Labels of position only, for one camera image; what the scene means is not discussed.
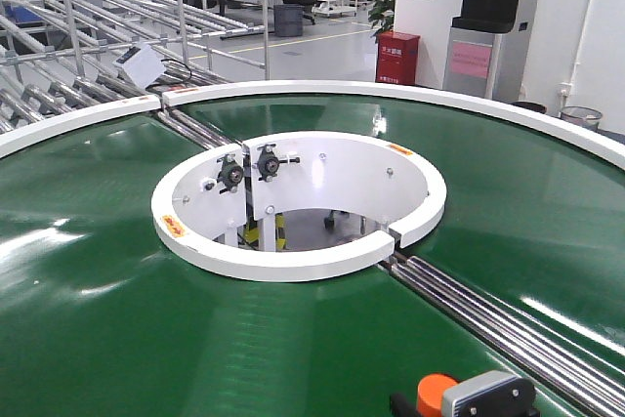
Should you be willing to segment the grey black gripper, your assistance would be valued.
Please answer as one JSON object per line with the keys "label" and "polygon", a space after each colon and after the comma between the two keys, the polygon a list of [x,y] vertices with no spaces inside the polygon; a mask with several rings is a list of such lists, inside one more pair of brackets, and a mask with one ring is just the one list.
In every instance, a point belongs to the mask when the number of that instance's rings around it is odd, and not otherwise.
{"label": "grey black gripper", "polygon": [[442,395],[443,416],[540,416],[533,383],[513,373],[491,370],[462,381]]}

